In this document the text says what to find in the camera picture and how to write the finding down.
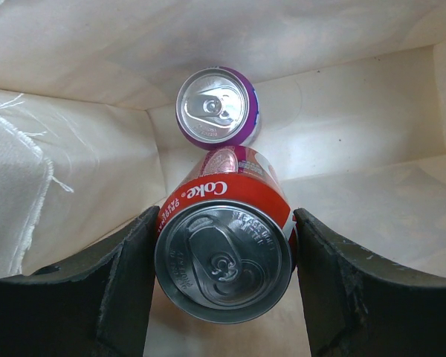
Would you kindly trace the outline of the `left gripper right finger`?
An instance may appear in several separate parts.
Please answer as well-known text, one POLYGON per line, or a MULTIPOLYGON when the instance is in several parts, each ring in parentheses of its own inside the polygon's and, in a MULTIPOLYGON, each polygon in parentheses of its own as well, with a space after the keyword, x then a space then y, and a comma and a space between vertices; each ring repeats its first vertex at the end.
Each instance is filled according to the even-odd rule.
POLYGON ((446 278, 388 260, 294 212, 312 356, 446 356, 446 278))

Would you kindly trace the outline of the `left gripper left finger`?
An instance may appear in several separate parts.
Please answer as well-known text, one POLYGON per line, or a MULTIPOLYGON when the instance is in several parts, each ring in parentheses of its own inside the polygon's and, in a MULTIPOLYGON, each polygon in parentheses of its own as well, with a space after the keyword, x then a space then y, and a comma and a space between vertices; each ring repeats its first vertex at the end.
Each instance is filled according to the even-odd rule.
POLYGON ((157 207, 29 276, 0 279, 0 356, 142 356, 157 207))

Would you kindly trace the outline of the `red Coke can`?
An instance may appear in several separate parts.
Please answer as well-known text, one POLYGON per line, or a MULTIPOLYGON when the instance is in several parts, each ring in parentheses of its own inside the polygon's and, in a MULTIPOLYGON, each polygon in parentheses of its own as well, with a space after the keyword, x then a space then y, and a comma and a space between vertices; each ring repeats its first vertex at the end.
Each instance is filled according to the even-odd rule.
POLYGON ((165 295, 212 323, 265 314, 296 265, 293 211, 267 158, 246 146, 209 151, 164 202, 156 234, 165 295))

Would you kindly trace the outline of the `beige canvas tote bag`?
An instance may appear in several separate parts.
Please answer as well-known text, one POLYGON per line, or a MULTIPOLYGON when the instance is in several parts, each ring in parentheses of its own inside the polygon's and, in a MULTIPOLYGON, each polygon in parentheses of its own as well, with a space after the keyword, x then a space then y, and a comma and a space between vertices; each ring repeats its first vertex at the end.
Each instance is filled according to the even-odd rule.
POLYGON ((216 65, 293 208, 446 277, 446 1, 0 1, 0 277, 162 204, 204 154, 176 95, 216 65))

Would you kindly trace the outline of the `purple Fanta can top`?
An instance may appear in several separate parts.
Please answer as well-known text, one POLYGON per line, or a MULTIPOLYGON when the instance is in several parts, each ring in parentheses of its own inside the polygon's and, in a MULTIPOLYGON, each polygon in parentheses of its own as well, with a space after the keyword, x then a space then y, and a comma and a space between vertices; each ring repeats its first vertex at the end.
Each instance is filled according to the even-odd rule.
POLYGON ((223 66, 202 69, 184 81, 175 116, 185 138, 205 150, 247 146, 261 126, 253 84, 242 73, 223 66))

